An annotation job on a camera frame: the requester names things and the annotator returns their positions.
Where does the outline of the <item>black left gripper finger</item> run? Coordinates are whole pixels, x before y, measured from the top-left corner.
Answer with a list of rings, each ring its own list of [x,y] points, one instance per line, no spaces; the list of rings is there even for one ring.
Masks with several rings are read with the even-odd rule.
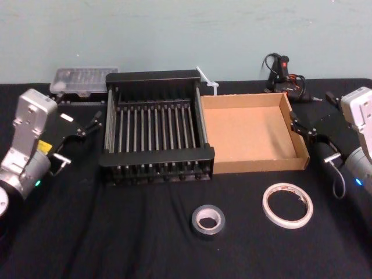
[[[99,110],[94,114],[93,118],[90,120],[90,122],[86,125],[85,129],[90,130],[95,128],[96,126],[100,125],[99,119],[102,116],[102,112]]]
[[[102,128],[102,123],[100,122],[93,122],[85,127],[80,127],[76,131],[76,136],[79,138],[86,138],[90,136],[91,134],[97,132]]]

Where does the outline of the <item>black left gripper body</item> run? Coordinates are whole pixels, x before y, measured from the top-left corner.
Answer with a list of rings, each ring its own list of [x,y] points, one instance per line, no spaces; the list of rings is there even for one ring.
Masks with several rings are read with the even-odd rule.
[[[68,142],[83,140],[86,135],[86,129],[72,117],[57,112],[40,136],[39,151],[44,155],[58,153]]]

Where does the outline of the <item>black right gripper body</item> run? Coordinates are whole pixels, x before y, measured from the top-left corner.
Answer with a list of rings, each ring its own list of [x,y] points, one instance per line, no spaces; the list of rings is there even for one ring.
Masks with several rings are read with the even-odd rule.
[[[341,154],[349,157],[357,148],[360,148],[358,135],[349,126],[340,112],[335,112],[316,121],[314,128],[317,130],[318,142],[325,143]]]

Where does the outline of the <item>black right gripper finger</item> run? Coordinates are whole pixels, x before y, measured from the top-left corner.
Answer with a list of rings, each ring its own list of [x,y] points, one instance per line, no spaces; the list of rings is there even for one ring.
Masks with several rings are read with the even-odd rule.
[[[289,113],[291,130],[295,133],[313,133],[314,129],[306,126],[294,111]]]
[[[307,143],[315,143],[317,138],[316,131],[310,130],[303,125],[299,124],[298,122],[291,123],[291,130],[297,134],[299,134],[303,140]]]

